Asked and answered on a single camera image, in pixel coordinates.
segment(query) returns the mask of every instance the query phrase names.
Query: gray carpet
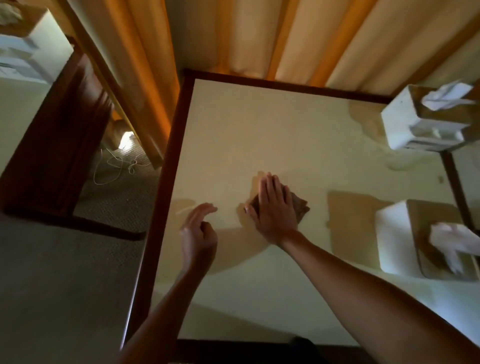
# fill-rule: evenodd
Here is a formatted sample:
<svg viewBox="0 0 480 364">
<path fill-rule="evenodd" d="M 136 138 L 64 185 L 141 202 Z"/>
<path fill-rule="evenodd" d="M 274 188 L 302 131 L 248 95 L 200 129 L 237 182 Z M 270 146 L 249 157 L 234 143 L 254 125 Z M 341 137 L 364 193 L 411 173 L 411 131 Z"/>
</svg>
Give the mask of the gray carpet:
<svg viewBox="0 0 480 364">
<path fill-rule="evenodd" d="M 128 152 L 114 152 L 126 160 L 138 153 L 136 142 Z M 106 164 L 110 154 L 103 157 L 97 182 L 118 173 Z M 140 156 L 138 162 L 147 159 Z M 101 186 L 90 176 L 75 214 L 146 230 L 159 171 L 134 169 L 132 175 L 124 168 L 116 181 Z M 110 363 L 119 349 L 143 247 L 144 242 L 0 221 L 0 363 Z"/>
</svg>

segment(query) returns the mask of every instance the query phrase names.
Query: finger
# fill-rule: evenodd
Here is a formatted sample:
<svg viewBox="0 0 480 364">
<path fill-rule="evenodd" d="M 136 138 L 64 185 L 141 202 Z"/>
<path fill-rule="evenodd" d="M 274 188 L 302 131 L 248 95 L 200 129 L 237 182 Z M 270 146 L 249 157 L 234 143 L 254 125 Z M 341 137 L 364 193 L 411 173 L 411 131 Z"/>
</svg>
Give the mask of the finger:
<svg viewBox="0 0 480 364">
<path fill-rule="evenodd" d="M 267 193 L 268 193 L 268 201 L 276 202 L 275 188 L 273 187 L 273 179 L 272 179 L 272 174 L 270 172 L 267 174 Z"/>
<path fill-rule="evenodd" d="M 290 191 L 288 186 L 285 186 L 285 202 L 288 206 L 293 206 L 292 191 Z"/>
<path fill-rule="evenodd" d="M 267 178 L 262 177 L 258 182 L 258 201 L 261 205 L 268 204 Z"/>
<path fill-rule="evenodd" d="M 248 216 L 253 220 L 255 226 L 260 225 L 260 219 L 258 219 L 257 212 L 255 209 L 252 207 L 252 205 L 246 205 L 245 206 L 245 211 L 247 211 Z"/>
<path fill-rule="evenodd" d="M 209 222 L 202 221 L 200 224 L 200 229 L 204 233 L 205 240 L 216 239 L 216 232 Z"/>
<path fill-rule="evenodd" d="M 284 202 L 285 200 L 283 198 L 282 184 L 280 183 L 280 179 L 278 178 L 277 175 L 273 176 L 273 184 L 275 187 L 276 199 L 279 202 Z"/>
<path fill-rule="evenodd" d="M 187 224 L 191 226 L 200 226 L 200 223 L 203 221 L 205 216 L 216 212 L 218 208 L 213 206 L 213 204 L 201 204 L 194 208 L 187 218 Z"/>
</svg>

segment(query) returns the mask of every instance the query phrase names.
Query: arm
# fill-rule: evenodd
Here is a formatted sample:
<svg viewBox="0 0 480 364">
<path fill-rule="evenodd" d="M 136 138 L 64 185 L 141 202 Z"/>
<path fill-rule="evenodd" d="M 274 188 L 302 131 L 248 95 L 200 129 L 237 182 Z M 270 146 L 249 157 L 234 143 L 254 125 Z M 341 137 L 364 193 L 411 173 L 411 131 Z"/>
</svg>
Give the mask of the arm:
<svg viewBox="0 0 480 364">
<path fill-rule="evenodd" d="M 217 210 L 202 204 L 181 229 L 184 265 L 177 280 L 155 310 L 120 352 L 119 364 L 168 363 L 188 306 L 216 253 L 217 236 L 203 219 Z"/>
<path fill-rule="evenodd" d="M 379 363 L 473 363 L 480 349 L 396 286 L 312 244 L 297 229 L 291 193 L 270 174 L 260 181 L 260 214 L 247 213 L 265 238 L 300 266 L 341 324 Z"/>
</svg>

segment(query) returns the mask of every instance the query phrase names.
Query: cable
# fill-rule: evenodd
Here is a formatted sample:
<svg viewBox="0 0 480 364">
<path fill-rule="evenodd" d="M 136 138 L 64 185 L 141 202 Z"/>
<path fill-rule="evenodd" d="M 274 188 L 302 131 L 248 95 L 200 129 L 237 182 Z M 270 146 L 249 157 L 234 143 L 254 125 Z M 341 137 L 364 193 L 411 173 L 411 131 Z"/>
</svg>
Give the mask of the cable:
<svg viewBox="0 0 480 364">
<path fill-rule="evenodd" d="M 100 165 L 100 163 L 102 162 L 102 159 L 103 159 L 103 149 L 100 148 L 100 159 L 98 160 L 98 162 L 97 162 L 97 164 L 96 164 L 96 166 L 95 166 L 95 170 L 94 170 L 94 172 L 93 172 L 93 183 L 95 183 L 96 185 L 101 186 L 101 185 L 108 184 L 108 183 L 112 183 L 112 182 L 116 181 L 116 180 L 120 177 L 120 175 L 121 175 L 121 171 L 122 171 L 122 168 L 123 168 L 123 163 L 127 163 L 127 164 L 128 164 L 128 168 L 127 168 L 127 169 L 128 169 L 128 173 L 129 173 L 129 174 L 135 174 L 135 168 L 134 168 L 134 166 L 147 167 L 147 166 L 151 165 L 151 163 L 148 163 L 148 164 L 140 164 L 140 163 L 138 163 L 138 161 L 137 161 L 137 158 L 138 158 L 139 156 L 141 156 L 141 155 L 144 155 L 145 152 L 141 152 L 141 153 L 137 154 L 137 156 L 136 156 L 133 160 L 128 161 L 128 160 L 124 160 L 122 157 L 116 156 L 115 154 L 112 153 L 112 151 L 111 151 L 110 149 L 108 149 L 108 148 L 105 148 L 105 149 L 112 155 L 112 156 L 107 160 L 107 164 L 110 165 L 110 166 L 112 166 L 112 167 L 119 168 L 120 170 L 119 170 L 119 173 L 117 174 L 117 176 L 116 176 L 113 180 L 110 180 L 110 181 L 108 181 L 108 182 L 103 182 L 103 183 L 98 183 L 98 182 L 96 181 L 96 171 L 97 171 L 98 166 Z M 120 161 L 120 166 L 116 166 L 115 164 L 112 164 L 112 163 L 110 162 L 112 159 L 119 160 L 119 161 Z"/>
</svg>

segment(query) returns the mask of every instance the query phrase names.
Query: hand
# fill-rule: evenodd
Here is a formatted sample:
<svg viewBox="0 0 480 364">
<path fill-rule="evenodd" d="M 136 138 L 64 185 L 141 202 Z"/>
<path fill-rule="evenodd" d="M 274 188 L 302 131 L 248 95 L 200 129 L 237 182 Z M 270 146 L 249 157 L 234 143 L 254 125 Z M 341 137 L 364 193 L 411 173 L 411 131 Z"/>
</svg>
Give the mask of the hand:
<svg viewBox="0 0 480 364">
<path fill-rule="evenodd" d="M 216 253 L 217 235 L 212 225 L 203 221 L 206 215 L 218 209 L 212 204 L 201 204 L 188 214 L 180 233 L 183 236 L 183 270 L 206 274 Z"/>
<path fill-rule="evenodd" d="M 269 243 L 282 247 L 286 233 L 298 230 L 292 193 L 288 186 L 285 186 L 284 198 L 278 176 L 268 173 L 259 181 L 258 198 L 260 202 L 259 216 L 251 205 L 245 207 L 247 214 Z"/>
</svg>

